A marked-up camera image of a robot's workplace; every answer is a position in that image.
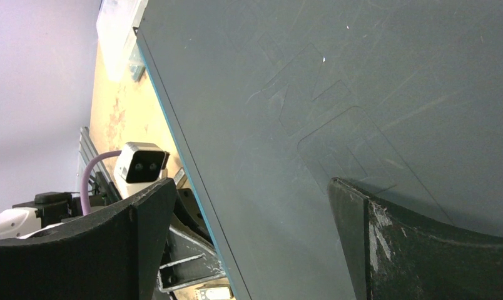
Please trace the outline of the small white network plug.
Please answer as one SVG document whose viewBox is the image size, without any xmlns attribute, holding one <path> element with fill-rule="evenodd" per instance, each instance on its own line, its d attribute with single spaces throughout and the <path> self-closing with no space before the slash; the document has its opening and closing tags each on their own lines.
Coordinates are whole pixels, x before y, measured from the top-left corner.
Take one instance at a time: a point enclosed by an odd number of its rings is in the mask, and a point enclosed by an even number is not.
<svg viewBox="0 0 503 300">
<path fill-rule="evenodd" d="M 181 189 L 187 182 L 187 175 L 183 167 L 179 168 L 177 173 L 173 176 L 176 188 Z"/>
</svg>

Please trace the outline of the dark grey network switch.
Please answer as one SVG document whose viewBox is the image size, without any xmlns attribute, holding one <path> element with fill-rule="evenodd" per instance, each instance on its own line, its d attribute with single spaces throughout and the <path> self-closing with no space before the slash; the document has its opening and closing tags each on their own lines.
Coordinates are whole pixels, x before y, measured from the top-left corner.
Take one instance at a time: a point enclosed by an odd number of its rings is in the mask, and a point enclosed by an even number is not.
<svg viewBox="0 0 503 300">
<path fill-rule="evenodd" d="M 357 299 L 333 178 L 503 238 L 503 1 L 150 1 L 138 44 L 237 299 Z"/>
</svg>

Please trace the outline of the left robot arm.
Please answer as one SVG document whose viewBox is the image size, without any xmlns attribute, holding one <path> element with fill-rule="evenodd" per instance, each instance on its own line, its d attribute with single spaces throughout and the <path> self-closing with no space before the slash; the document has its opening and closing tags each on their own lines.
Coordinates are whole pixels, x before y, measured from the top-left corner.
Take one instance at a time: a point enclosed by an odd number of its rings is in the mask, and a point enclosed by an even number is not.
<svg viewBox="0 0 503 300">
<path fill-rule="evenodd" d="M 81 216 L 78 197 L 46 192 L 0 213 L 0 239 L 27 238 Z M 172 293 L 226 276 L 192 191 L 178 190 L 156 291 Z"/>
</svg>

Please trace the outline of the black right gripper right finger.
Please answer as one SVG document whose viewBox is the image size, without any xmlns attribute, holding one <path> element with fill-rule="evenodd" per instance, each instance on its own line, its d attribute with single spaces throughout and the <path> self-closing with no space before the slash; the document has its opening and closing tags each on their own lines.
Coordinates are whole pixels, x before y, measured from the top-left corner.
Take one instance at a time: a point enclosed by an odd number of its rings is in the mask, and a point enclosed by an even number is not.
<svg viewBox="0 0 503 300">
<path fill-rule="evenodd" d="M 503 237 L 436 221 L 339 177 L 327 194 L 357 299 L 503 299 Z"/>
</svg>

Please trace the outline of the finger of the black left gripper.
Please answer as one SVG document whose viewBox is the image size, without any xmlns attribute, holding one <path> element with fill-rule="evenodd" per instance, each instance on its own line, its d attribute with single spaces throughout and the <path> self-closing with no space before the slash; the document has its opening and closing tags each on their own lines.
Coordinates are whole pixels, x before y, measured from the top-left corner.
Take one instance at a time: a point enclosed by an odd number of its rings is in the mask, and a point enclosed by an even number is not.
<svg viewBox="0 0 503 300">
<path fill-rule="evenodd" d="M 212 244 L 210 233 L 196 201 L 195 195 L 190 188 L 177 190 L 178 199 L 175 202 L 174 214 L 178 220 L 194 233 Z"/>
<path fill-rule="evenodd" d="M 186 227 L 170 226 L 157 273 L 159 292 L 169 293 L 225 276 L 211 243 Z"/>
</svg>

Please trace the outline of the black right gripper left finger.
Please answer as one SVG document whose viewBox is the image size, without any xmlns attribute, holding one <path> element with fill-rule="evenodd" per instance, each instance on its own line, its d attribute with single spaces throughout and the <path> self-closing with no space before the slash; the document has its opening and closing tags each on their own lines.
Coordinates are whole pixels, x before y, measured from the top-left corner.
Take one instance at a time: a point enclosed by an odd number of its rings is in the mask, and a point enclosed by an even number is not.
<svg viewBox="0 0 503 300">
<path fill-rule="evenodd" d="M 177 190 L 160 180 L 26 239 L 0 239 L 0 299 L 151 299 Z"/>
</svg>

